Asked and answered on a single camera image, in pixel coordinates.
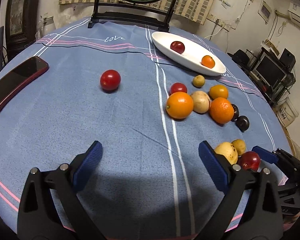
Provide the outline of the blue striped tablecloth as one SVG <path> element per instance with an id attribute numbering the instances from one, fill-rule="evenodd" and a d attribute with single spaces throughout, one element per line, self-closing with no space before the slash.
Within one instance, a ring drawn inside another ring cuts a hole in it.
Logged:
<path id="1" fill-rule="evenodd" d="M 250 126 L 241 132 L 207 114 L 171 119 L 165 110 L 171 85 L 194 91 L 194 74 L 154 46 L 149 28 L 87 20 L 55 30 L 26 48 L 0 72 L 32 56 L 49 70 L 18 93 L 0 112 L 0 217 L 17 229 L 18 207 L 29 171 L 55 170 L 94 141 L 103 156 L 78 195 L 97 227 L 110 239 L 187 239 L 207 223 L 223 198 L 204 167 L 199 144 L 242 139 L 248 149 L 289 150 L 267 102 L 230 57 L 211 42 L 177 28 L 171 33 L 213 52 L 226 73 L 203 90 L 225 82 L 229 101 Z M 121 76 L 103 90 L 106 70 Z"/>

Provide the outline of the small yellow-orange tomato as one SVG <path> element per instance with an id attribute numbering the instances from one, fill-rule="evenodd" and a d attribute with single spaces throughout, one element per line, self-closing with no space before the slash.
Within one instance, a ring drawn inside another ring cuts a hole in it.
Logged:
<path id="1" fill-rule="evenodd" d="M 209 96 L 215 100 L 216 98 L 227 99 L 229 96 L 228 89 L 224 85 L 212 86 L 209 90 Z"/>

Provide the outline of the small green-yellow fruit top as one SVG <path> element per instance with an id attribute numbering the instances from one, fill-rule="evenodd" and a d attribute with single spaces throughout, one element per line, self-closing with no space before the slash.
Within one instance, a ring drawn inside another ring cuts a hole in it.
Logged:
<path id="1" fill-rule="evenodd" d="M 202 88 L 205 84 L 205 77 L 203 77 L 202 75 L 195 76 L 192 80 L 192 84 L 196 88 Z"/>

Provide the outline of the red smartphone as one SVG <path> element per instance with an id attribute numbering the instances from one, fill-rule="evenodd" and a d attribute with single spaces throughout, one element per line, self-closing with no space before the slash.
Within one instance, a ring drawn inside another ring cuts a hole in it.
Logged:
<path id="1" fill-rule="evenodd" d="M 23 88 L 43 75 L 49 64 L 38 56 L 33 56 L 8 72 L 0 79 L 0 112 Z"/>

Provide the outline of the dark purple plum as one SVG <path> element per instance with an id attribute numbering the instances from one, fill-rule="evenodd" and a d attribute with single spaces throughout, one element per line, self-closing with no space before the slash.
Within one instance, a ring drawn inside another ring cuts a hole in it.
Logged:
<path id="1" fill-rule="evenodd" d="M 241 132 L 245 132 L 250 126 L 250 121 L 245 115 L 241 115 L 236 119 L 235 124 Z"/>
<path id="2" fill-rule="evenodd" d="M 239 117 L 239 109 L 235 104 L 232 104 L 232 107 L 233 107 L 233 110 L 234 110 L 234 114 L 233 114 L 233 117 L 232 117 L 231 120 L 236 121 L 237 118 Z"/>

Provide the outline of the red tomato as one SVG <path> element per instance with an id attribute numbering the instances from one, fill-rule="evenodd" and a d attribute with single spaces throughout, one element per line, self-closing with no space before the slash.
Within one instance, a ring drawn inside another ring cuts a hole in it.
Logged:
<path id="1" fill-rule="evenodd" d="M 183 83 L 176 82 L 170 87 L 170 94 L 174 94 L 176 92 L 184 92 L 187 93 L 187 87 Z"/>
<path id="2" fill-rule="evenodd" d="M 116 90 L 121 82 L 121 76 L 116 70 L 106 70 L 100 77 L 100 85 L 103 90 Z"/>

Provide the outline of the white kettle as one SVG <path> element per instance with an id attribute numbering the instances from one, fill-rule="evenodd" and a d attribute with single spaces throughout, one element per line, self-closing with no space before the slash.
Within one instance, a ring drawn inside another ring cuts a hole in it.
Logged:
<path id="1" fill-rule="evenodd" d="M 51 33 L 56 29 L 53 16 L 42 18 L 40 35 L 41 37 Z"/>

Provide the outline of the large orange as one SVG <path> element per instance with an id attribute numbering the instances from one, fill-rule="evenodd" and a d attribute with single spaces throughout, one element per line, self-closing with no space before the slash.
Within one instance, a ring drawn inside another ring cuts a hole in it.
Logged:
<path id="1" fill-rule="evenodd" d="M 224 125 L 232 120 L 234 108 L 229 100 L 225 98 L 216 98 L 211 102 L 209 115 L 215 122 Z"/>

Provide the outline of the small green-yellow fruit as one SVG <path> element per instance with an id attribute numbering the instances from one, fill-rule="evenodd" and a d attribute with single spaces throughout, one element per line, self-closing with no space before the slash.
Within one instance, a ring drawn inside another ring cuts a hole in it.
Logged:
<path id="1" fill-rule="evenodd" d="M 243 155 L 246 152 L 246 144 L 243 140 L 241 139 L 236 139 L 232 142 L 232 145 L 235 147 L 237 150 L 238 156 Z"/>
<path id="2" fill-rule="evenodd" d="M 195 76 L 192 80 L 192 84 L 196 88 L 202 88 L 205 84 L 205 77 L 203 77 L 202 75 Z"/>

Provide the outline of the beige passion fruit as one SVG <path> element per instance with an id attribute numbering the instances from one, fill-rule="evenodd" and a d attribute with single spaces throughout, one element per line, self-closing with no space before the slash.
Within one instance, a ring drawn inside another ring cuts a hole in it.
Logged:
<path id="1" fill-rule="evenodd" d="M 197 90 L 193 92 L 190 97 L 193 100 L 193 110 L 196 113 L 204 114 L 209 110 L 211 100 L 204 91 Z"/>
<path id="2" fill-rule="evenodd" d="M 214 151 L 216 154 L 223 155 L 231 165 L 236 164 L 238 161 L 238 152 L 230 142 L 222 142 Z"/>

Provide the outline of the black metal shelf desk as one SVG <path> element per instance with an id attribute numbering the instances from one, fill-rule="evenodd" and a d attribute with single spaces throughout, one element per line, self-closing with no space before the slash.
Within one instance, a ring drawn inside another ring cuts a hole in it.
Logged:
<path id="1" fill-rule="evenodd" d="M 287 49 L 280 57 L 264 47 L 257 55 L 240 49 L 228 55 L 249 76 L 271 107 L 277 106 L 296 82 L 293 73 L 296 59 Z"/>

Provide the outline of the wall power strip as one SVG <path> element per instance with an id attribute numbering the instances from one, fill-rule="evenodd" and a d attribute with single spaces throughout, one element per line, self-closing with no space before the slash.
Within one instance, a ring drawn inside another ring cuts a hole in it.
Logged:
<path id="1" fill-rule="evenodd" d="M 217 16 L 215 16 L 214 14 L 208 14 L 206 19 L 211 22 L 216 23 L 218 26 L 222 27 L 226 31 L 231 30 L 230 21 L 222 20 L 222 19 L 218 18 Z"/>

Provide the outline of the orange tangerine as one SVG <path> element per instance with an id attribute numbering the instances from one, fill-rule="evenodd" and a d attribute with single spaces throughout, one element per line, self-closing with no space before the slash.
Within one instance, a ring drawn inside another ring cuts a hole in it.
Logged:
<path id="1" fill-rule="evenodd" d="M 210 55 L 202 57 L 201 64 L 210 69 L 215 67 L 215 61 Z"/>

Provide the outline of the large dark red plum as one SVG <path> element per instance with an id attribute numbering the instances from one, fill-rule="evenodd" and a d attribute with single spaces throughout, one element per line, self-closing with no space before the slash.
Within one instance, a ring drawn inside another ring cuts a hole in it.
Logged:
<path id="1" fill-rule="evenodd" d="M 170 45 L 170 49 L 179 54 L 182 54 L 185 51 L 185 45 L 183 44 L 183 42 L 173 41 Z"/>

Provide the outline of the dark framed painting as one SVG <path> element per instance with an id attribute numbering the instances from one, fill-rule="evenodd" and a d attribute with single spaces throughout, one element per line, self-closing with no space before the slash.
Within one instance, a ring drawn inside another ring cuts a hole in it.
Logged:
<path id="1" fill-rule="evenodd" d="M 36 38 L 39 0 L 8 0 L 5 18 L 7 53 L 17 55 Z"/>

